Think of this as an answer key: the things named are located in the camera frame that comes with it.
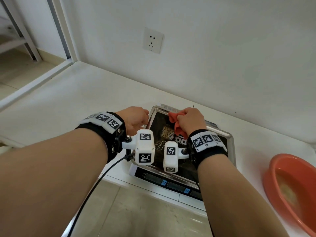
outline red plastic bowl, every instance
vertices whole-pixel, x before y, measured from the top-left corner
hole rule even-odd
[[[263,176],[264,191],[285,220],[316,237],[316,168],[290,154],[274,156]]]

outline electrical outlet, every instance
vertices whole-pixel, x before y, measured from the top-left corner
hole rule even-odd
[[[163,34],[145,27],[143,48],[145,50],[152,51],[154,53],[160,53],[160,48],[162,44]]]

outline hand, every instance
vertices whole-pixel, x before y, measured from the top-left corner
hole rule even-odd
[[[184,130],[188,136],[196,130],[206,129],[206,123],[204,116],[196,108],[185,108],[181,111],[184,116],[178,115],[178,121],[182,130]]]
[[[143,125],[148,124],[149,111],[141,107],[131,106],[115,113],[124,120],[127,135],[136,135]]]

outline digital scale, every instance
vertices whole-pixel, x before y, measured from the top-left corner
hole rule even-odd
[[[202,200],[202,195],[197,186],[197,170],[190,159],[180,159],[177,173],[168,173],[163,169],[164,145],[168,141],[175,141],[179,148],[187,147],[187,140],[174,133],[174,123],[169,121],[168,112],[177,113],[180,110],[161,104],[152,108],[149,114],[148,125],[154,134],[155,160],[151,165],[139,166],[132,160],[129,174],[143,179],[160,187],[177,193]],[[215,132],[227,148],[227,158],[236,166],[235,146],[233,136],[220,130],[216,124],[205,121],[207,130]]]

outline wristband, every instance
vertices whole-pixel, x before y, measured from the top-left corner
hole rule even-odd
[[[107,163],[122,151],[122,141],[127,137],[124,120],[113,112],[99,112],[83,119],[76,128],[86,128],[97,133],[105,142]]]
[[[196,169],[206,158],[216,154],[227,154],[227,148],[215,132],[206,129],[193,131],[189,138],[189,151]]]

